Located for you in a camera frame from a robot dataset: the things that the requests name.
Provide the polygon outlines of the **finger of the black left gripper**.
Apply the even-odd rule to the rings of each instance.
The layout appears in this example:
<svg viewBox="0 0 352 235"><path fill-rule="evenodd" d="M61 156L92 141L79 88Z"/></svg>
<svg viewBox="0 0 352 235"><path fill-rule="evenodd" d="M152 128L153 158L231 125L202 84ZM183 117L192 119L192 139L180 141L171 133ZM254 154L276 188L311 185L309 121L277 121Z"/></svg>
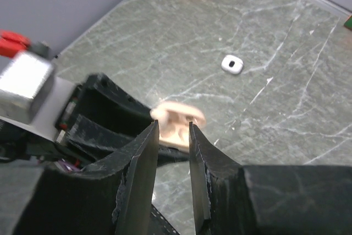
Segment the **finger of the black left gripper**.
<svg viewBox="0 0 352 235"><path fill-rule="evenodd" d="M101 118L101 124L83 114L74 115L66 121L66 146L85 166L112 153L118 155L118 161L130 160L149 139L154 143L152 157L157 159L157 167L189 161L188 154L159 143L158 126L148 114Z"/></svg>
<svg viewBox="0 0 352 235"><path fill-rule="evenodd" d="M127 136L137 136L153 121L150 108L103 73L87 76L78 96L75 115L82 115L108 130Z"/></svg>

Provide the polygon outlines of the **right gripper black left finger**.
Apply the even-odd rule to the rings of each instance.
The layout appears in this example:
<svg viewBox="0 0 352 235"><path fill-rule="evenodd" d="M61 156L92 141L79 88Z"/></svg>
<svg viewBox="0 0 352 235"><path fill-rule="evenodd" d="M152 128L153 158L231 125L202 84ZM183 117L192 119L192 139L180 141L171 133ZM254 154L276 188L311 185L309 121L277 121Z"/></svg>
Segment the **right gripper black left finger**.
<svg viewBox="0 0 352 235"><path fill-rule="evenodd" d="M82 171L23 170L29 185L14 234L146 234L158 159L158 123Z"/></svg>

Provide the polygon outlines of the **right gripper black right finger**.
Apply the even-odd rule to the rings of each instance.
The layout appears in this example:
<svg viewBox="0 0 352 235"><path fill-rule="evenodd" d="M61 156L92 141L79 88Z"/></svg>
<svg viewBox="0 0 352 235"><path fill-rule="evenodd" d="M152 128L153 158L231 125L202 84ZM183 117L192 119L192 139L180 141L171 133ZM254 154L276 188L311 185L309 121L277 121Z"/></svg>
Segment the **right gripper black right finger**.
<svg viewBox="0 0 352 235"><path fill-rule="evenodd" d="M351 167L240 165L189 125L197 234L351 234Z"/></svg>

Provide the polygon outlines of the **beige earbud charging case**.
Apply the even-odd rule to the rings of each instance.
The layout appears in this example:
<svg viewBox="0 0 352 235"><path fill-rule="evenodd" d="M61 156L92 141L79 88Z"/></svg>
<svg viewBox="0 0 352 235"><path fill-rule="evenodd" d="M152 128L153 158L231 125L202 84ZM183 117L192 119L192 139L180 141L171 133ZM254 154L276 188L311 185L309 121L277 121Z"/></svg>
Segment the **beige earbud charging case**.
<svg viewBox="0 0 352 235"><path fill-rule="evenodd" d="M176 101L164 101L150 110L150 116L159 123L159 142L182 152L189 152L189 123L206 125L202 111Z"/></svg>

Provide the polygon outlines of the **white earbud charging case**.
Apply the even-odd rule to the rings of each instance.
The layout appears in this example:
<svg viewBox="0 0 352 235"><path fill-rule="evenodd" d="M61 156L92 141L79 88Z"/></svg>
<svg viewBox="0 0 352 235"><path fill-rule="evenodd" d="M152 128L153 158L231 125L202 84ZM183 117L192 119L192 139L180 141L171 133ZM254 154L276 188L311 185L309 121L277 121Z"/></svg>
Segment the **white earbud charging case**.
<svg viewBox="0 0 352 235"><path fill-rule="evenodd" d="M243 66L243 60L231 54L226 55L221 62L221 68L225 72L231 73L233 75L240 74Z"/></svg>

